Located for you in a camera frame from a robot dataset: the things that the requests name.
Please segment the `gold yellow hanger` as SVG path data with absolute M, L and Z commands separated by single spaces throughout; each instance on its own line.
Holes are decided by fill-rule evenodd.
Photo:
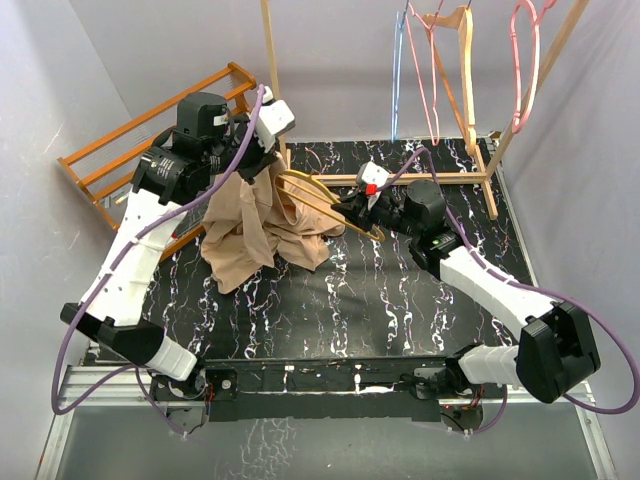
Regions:
M 379 227 L 365 231 L 351 223 L 346 217 L 333 209 L 338 204 L 338 197 L 313 175 L 298 170 L 285 169 L 276 175 L 276 189 L 314 211 L 323 214 L 342 224 L 359 235 L 366 236 L 376 242 L 383 242 L 386 237 Z

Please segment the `beige t shirt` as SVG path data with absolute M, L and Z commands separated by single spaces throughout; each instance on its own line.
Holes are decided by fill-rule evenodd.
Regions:
M 313 198 L 296 184 L 282 181 L 285 161 L 278 152 L 252 184 L 237 173 L 209 200 L 202 219 L 201 256 L 209 263 L 221 294 L 229 294 L 275 257 L 313 271 L 329 257 L 325 239 L 345 226 L 299 202 Z

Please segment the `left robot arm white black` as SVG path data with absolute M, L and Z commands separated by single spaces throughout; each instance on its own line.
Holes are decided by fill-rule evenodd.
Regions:
M 277 138 L 294 124 L 287 104 L 269 89 L 251 114 L 232 114 L 217 94 L 181 99 L 175 125 L 140 156 L 123 220 L 96 279 L 79 302 L 63 306 L 61 320 L 130 363 L 171 378 L 182 397 L 200 396 L 207 376 L 196 368 L 197 357 L 142 318 L 147 288 L 187 212 L 232 173 L 253 182 Z

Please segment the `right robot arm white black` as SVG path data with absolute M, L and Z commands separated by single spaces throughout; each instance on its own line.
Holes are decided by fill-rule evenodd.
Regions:
M 588 315 L 568 302 L 516 287 L 495 266 L 480 265 L 449 221 L 434 183 L 410 183 L 401 201 L 359 188 L 331 208 L 363 231 L 379 226 L 408 236 L 421 269 L 466 294 L 515 336 L 510 347 L 471 345 L 448 357 L 445 381 L 453 394 L 466 397 L 492 383 L 522 387 L 552 403 L 600 369 Z

